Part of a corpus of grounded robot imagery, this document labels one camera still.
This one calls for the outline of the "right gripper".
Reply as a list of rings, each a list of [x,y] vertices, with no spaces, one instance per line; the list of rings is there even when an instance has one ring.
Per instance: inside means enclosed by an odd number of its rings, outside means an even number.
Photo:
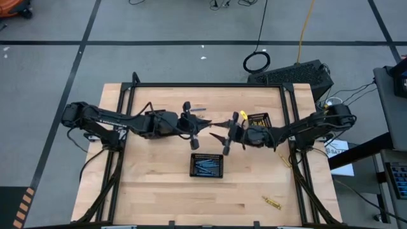
[[[213,126],[229,129],[227,138],[210,133],[211,136],[219,140],[224,146],[223,155],[229,155],[230,144],[232,142],[240,143],[243,149],[245,149],[246,145],[257,148],[271,147],[271,133],[268,128],[258,125],[249,125],[248,127],[244,128],[242,125],[238,124],[238,117],[239,114],[234,112],[231,120],[221,123],[211,123]]]

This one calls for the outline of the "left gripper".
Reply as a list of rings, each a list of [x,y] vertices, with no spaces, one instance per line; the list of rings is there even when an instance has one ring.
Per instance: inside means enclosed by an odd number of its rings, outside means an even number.
[[[183,134],[188,134],[190,136],[190,146],[192,150],[199,148],[198,142],[198,128],[210,127],[211,120],[206,120],[195,116],[193,121],[192,114],[190,113],[191,104],[189,101],[183,104],[183,112],[180,114],[180,118],[177,121],[177,127],[179,131]]]

